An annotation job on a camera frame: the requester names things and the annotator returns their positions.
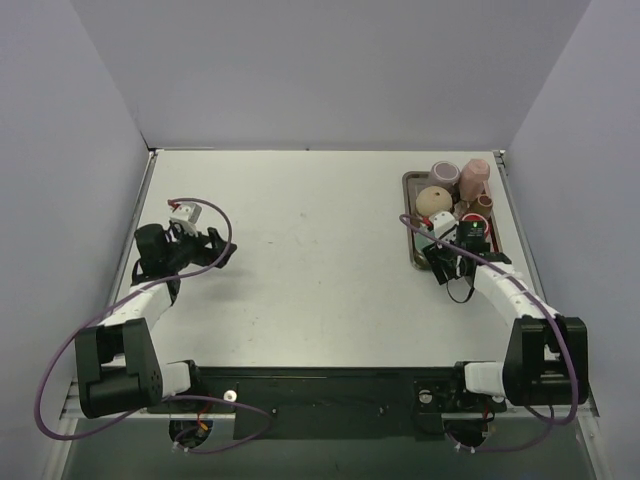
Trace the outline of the red mug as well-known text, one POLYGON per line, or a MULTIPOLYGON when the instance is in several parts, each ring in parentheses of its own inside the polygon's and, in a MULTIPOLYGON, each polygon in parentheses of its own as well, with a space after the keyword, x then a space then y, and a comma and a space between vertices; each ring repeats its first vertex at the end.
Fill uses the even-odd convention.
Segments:
POLYGON ((478 223, 481 224, 483 226, 483 229, 485 232, 487 232, 489 230, 489 222, 488 220, 475 212, 469 212, 466 213, 465 215, 463 215, 460 219, 461 222, 472 222, 472 223, 478 223))

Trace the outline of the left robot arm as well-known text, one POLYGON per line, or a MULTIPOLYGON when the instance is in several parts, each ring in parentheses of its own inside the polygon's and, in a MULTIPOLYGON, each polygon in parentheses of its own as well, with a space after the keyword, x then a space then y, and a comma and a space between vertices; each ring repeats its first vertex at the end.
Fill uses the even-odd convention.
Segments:
POLYGON ((190 265, 224 267, 237 245, 214 228, 186 232, 172 223, 140 227, 134 234, 139 252, 124 303, 75 338, 79 401, 93 419, 158 405, 170 397, 181 410, 200 408, 206 397, 192 360, 162 364, 151 330, 178 297, 180 273, 190 265))

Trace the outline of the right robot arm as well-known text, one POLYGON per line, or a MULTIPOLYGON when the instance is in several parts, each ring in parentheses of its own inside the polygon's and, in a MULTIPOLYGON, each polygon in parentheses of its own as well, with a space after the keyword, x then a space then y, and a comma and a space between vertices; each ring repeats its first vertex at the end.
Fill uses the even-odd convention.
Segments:
POLYGON ((547 305, 521 279, 511 259, 492 249, 488 224, 458 220, 448 212, 427 218, 419 234, 422 255, 439 284, 466 281, 484 296, 511 328, 505 359, 467 362, 463 374, 447 383, 449 402, 468 409, 482 395, 518 406, 586 402, 588 337, 585 323, 547 305))

